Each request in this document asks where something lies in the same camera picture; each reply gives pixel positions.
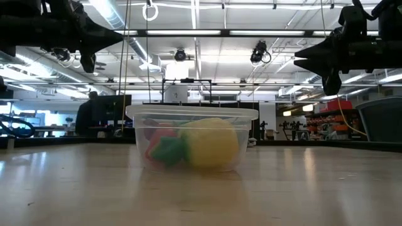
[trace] workbench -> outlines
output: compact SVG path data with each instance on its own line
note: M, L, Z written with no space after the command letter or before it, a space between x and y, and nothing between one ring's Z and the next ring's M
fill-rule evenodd
M399 225L402 154L249 148L236 171L142 169L135 144L0 154L0 225Z

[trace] ceiling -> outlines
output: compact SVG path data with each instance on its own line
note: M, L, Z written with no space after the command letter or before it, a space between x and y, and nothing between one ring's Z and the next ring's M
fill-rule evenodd
M81 1L85 11L89 17L96 23L113 29L106 19L101 15L99 10L91 5L91 1ZM342 6L351 3L350 0L334 0L335 8L328 9L330 0L323 1L323 15L321 14L319 0L268 0L268 1L251 1L251 0L225 0L225 9L222 9L222 1L216 0L200 0L199 6L194 0L195 9L191 10L191 0L174 0L174 1L157 1L153 4L158 6L158 15L152 21L146 21L143 17L143 6L145 1L131 1L132 6L127 9L127 0L110 0L115 5L117 13L121 18L126 17L126 11L129 13L126 25L131 30L207 30L207 29L247 29L247 30L323 30L323 20L325 29L332 30L338 26L337 20ZM362 0L366 8L374 7L379 0ZM276 3L277 9L271 9ZM154 9L149 8L149 16L153 15ZM377 30L378 26L375 22L368 23L369 30ZM255 83L302 83L306 79L314 76L310 72L294 66L292 56L294 52L315 45L323 41L323 38L236 38L236 37L201 37L195 41L192 37L149 37L136 38L139 44L146 52L152 54L154 58L160 58L161 67L166 68L170 63L174 63L173 54L177 48L183 48L190 60L184 63L189 67L190 78L211 79L219 83L239 82L241 78L248 82ZM272 54L272 61L269 64L254 67L250 62L252 49L259 40L266 42L269 52ZM119 82L120 74L122 82L161 82L163 72L150 72L139 68L142 65L139 57L126 43L123 42L112 45L97 53L97 62L105 63L104 70L95 70L95 73L85 73L80 67L79 60L73 58L67 63L58 62L57 59L49 53L44 53L39 48L26 48L32 52L31 59L36 60L35 56L39 56L41 60L38 63L43 64L47 68L57 69L60 66L63 69L63 76L60 73L53 75L36 75L31 80L29 77L21 77L21 79L9 79L9 81L63 81L77 82L76 76L81 76L79 81L82 82L106 82L112 78L115 82ZM200 61L197 73L196 61ZM363 71L352 71L347 75L341 75L345 81L352 77L361 75ZM376 70L375 74L361 76L354 83L373 83L376 80L385 77L384 70ZM52 85L30 85L34 90L49 89L53 90ZM104 89L107 93L113 93L118 89L118 85L73 85L70 87L62 87L61 89L74 90L85 94L91 88ZM10 87L12 89L22 89L19 85ZM160 85L152 85L153 90L159 90ZM279 91L280 86L261 86L258 90ZM128 85L127 90L144 90L148 89L147 85ZM214 90L233 90L239 87L218 86ZM246 87L243 90L252 91L255 87ZM359 88L344 88L345 93L359 90ZM323 97L321 86L313 89L310 87L300 88L292 93L299 98L308 94L308 98L318 99ZM290 95L282 95L278 98L291 98Z

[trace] person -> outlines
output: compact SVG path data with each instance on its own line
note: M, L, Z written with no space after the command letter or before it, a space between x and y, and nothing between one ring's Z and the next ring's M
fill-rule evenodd
M97 98L96 91L89 92L89 100L80 105L75 121L75 133L79 136L87 136L89 127L98 126L97 121L92 120L92 103Z

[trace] shelf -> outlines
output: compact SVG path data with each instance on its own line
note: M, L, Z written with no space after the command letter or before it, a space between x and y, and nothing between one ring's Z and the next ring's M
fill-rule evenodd
M349 115L349 114L357 114L359 115L359 111L357 109L345 109L342 110L344 115ZM316 113L316 114L310 114L305 117L327 117L327 116L333 116L333 115L340 115L340 110L332 110L328 112L321 112L321 113Z

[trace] yellow cable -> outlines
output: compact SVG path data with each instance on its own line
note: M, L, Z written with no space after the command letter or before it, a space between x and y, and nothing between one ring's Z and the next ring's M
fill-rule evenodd
M337 99L338 99L339 110L340 110L340 113L342 114L342 118L344 119L344 123L346 124L346 126L349 127L349 128L351 128L353 131L358 132L359 134L363 134L363 135L367 136L367 134L365 134L364 132L359 131L359 130L353 128L352 126L350 126L350 125L346 122L346 118L345 118L344 112L342 111L342 107L340 106L340 99L339 99L338 94L337 94Z
M124 30L124 35L126 35L126 30L128 30L128 34L130 33L130 22L131 22L131 0L129 3L130 7L129 7L129 16L128 16L128 26L127 29ZM121 132L123 133L124 131L124 115L126 114L126 85L127 85L127 69L128 69L128 47L129 45L127 44L127 50L126 50L126 74L124 76L124 95L123 95L123 114L121 116Z

